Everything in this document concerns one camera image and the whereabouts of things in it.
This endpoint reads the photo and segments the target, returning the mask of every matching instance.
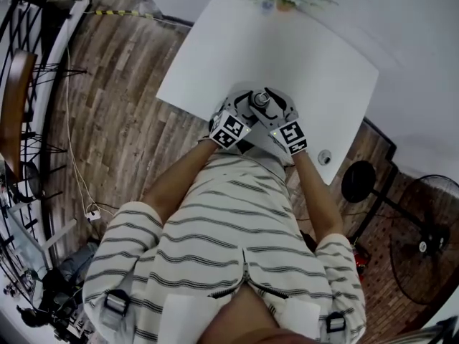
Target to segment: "striped shirt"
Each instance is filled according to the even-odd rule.
[[[286,299],[294,297],[320,306],[313,339],[328,341],[332,312],[346,321],[342,343],[364,333],[364,294],[348,240],[332,234],[311,252],[283,180],[242,156],[213,155],[164,227],[146,204],[121,207],[93,259],[83,297],[88,317],[110,342],[155,343],[168,295],[213,297],[223,306],[242,280],[281,327]],[[113,333],[104,326],[103,305],[115,289],[131,303]]]

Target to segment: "white cable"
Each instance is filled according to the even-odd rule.
[[[106,211],[107,213],[109,213],[111,216],[115,216],[114,213],[112,213],[111,211],[107,210],[107,209],[104,209],[102,206],[99,206],[98,203],[92,203],[92,204],[89,204],[88,206],[86,206],[86,213],[88,212],[89,208],[93,205],[96,205],[100,210],[103,210],[103,211]]]
[[[67,22],[67,40],[68,40],[68,22]],[[67,70],[70,71],[71,58],[70,58],[70,51],[69,51],[68,45],[66,47],[66,51],[67,51]],[[68,140],[69,140],[70,157],[72,158],[73,171],[75,172],[75,178],[77,180],[78,191],[80,192],[81,207],[82,207],[82,210],[83,210],[83,214],[86,215],[87,208],[85,208],[85,199],[83,198],[83,193],[82,193],[82,190],[81,190],[81,185],[80,185],[79,178],[81,179],[82,184],[85,187],[85,190],[86,190],[86,193],[87,193],[89,199],[92,201],[92,203],[95,205],[95,207],[98,209],[98,211],[100,213],[100,208],[94,202],[94,199],[91,196],[91,194],[89,192],[89,189],[87,188],[85,179],[83,178],[83,176],[80,173],[80,170],[77,167],[77,162],[75,160],[75,155],[73,153],[72,139],[71,139],[71,136],[70,136],[70,111],[69,111],[70,77],[69,76],[67,76],[67,85],[66,85],[66,87],[67,87],[67,91],[66,91],[66,95],[65,95],[65,112],[66,112],[65,113],[65,120],[66,120],[66,123],[67,123],[67,137],[68,137]]]

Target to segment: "white table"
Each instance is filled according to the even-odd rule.
[[[299,11],[264,16],[253,0],[211,0],[157,97],[208,120],[235,85],[282,90],[294,99],[308,152],[330,184],[364,118],[377,78],[368,60]],[[248,140],[282,155],[263,130],[257,124]],[[318,162],[323,150],[331,152],[326,166]]]

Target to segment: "power outlet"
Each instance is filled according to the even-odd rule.
[[[90,211],[86,213],[86,219],[87,221],[97,221],[100,219],[100,212],[98,210]]]

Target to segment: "flower vase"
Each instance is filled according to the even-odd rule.
[[[275,7],[278,11],[290,11],[295,7],[295,4],[287,0],[277,0],[275,2]]]

